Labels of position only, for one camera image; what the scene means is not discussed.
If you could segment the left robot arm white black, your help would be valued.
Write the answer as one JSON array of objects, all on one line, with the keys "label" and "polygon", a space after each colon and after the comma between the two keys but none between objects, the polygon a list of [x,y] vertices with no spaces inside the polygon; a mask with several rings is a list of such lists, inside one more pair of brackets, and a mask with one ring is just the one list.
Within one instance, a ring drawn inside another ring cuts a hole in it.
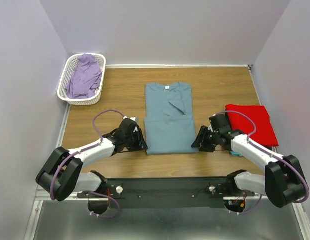
[{"label": "left robot arm white black", "polygon": [[106,191],[103,176],[81,171],[98,160],[123,153],[124,149],[147,150],[138,122],[137,117],[124,117],[119,127],[102,139],[75,149],[56,148],[39,171],[36,183],[59,202],[76,192],[89,191],[96,198],[102,197]]}]

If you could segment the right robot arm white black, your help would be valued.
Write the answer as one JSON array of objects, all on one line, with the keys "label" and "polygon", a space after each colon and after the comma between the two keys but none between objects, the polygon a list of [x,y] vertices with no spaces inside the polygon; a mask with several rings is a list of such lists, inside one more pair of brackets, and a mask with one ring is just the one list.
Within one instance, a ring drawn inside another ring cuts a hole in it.
[{"label": "right robot arm white black", "polygon": [[308,200],[310,187],[297,157],[281,155],[254,141],[252,135],[256,133],[256,127],[249,134],[233,129],[227,111],[213,115],[209,122],[209,127],[201,126],[192,148],[213,153],[217,146],[221,146],[242,155],[263,171],[262,175],[246,170],[229,174],[225,183],[229,195],[256,193],[266,196],[278,208]]}]

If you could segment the blue-grey t shirt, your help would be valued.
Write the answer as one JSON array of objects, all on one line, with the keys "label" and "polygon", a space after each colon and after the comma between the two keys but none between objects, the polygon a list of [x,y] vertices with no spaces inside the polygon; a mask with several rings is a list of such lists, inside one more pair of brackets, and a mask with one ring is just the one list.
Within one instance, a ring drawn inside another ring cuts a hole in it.
[{"label": "blue-grey t shirt", "polygon": [[192,87],[184,82],[149,83],[145,87],[144,119],[147,155],[195,154],[197,132]]}]

